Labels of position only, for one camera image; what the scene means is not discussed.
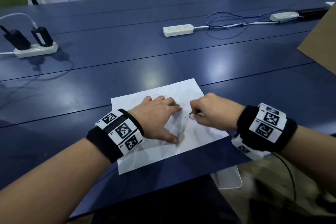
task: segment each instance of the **cardboard box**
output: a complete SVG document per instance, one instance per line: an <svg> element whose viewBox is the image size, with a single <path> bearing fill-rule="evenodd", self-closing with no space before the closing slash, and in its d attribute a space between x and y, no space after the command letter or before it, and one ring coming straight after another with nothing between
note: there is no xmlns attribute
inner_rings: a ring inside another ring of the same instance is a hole
<svg viewBox="0 0 336 224"><path fill-rule="evenodd" d="M323 16L298 49L336 74L336 5Z"/></svg>

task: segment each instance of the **white power strip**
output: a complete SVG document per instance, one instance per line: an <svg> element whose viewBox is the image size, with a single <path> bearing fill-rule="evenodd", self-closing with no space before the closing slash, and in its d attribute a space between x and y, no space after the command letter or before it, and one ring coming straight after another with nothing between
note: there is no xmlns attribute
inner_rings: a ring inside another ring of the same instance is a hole
<svg viewBox="0 0 336 224"><path fill-rule="evenodd" d="M32 44L31 48L28 50L20 51L18 49L14 49L14 54L19 58L26 58L31 56L40 56L40 55L46 55L46 54L52 54L57 52L58 45L53 42L52 46L49 47L43 47L39 44Z"/></svg>
<svg viewBox="0 0 336 224"><path fill-rule="evenodd" d="M194 32L194 26L191 24L170 26L163 28L163 34L165 36L175 36L175 35L187 35Z"/></svg>

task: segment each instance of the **wristband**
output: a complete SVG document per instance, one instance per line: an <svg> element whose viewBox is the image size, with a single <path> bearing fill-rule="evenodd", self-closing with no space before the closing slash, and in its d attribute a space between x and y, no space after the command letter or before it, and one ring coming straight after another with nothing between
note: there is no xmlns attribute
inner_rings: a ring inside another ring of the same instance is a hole
<svg viewBox="0 0 336 224"><path fill-rule="evenodd" d="M128 154L143 142L144 131L140 123L123 109L109 112L95 126L86 138L111 162Z"/></svg>
<svg viewBox="0 0 336 224"><path fill-rule="evenodd" d="M237 131L248 147L259 151L281 151L297 129L294 120L264 103L247 106L237 121Z"/></svg>

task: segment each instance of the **blue table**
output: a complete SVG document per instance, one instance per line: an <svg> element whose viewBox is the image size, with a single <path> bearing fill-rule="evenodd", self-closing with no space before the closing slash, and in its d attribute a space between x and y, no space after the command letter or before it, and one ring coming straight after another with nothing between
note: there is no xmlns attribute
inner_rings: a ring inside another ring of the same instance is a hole
<svg viewBox="0 0 336 224"><path fill-rule="evenodd" d="M111 97L189 78L204 94L262 101L336 133L336 76L296 49L318 21L162 34L164 26L204 25L218 10L259 15L324 1L332 0L93 0L0 10L36 17L60 46L53 55L0 57L0 188L85 137ZM31 27L26 18L5 23L26 34ZM2 37L0 51L12 51ZM115 163L72 216L248 160L228 137L123 175Z"/></svg>

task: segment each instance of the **hand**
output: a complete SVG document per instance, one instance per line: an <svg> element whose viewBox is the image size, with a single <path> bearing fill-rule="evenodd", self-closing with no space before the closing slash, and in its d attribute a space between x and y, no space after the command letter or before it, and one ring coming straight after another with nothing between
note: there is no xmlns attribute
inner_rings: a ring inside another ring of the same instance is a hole
<svg viewBox="0 0 336 224"><path fill-rule="evenodd" d="M219 130L237 129L237 121L244 106L229 99L208 93L202 98L191 100L191 113L198 124Z"/></svg>
<svg viewBox="0 0 336 224"><path fill-rule="evenodd" d="M180 111L182 108L173 98L159 96L152 100L150 96L147 96L141 104L128 112L142 126L144 137L178 144L179 139L168 133L164 127L170 116Z"/></svg>

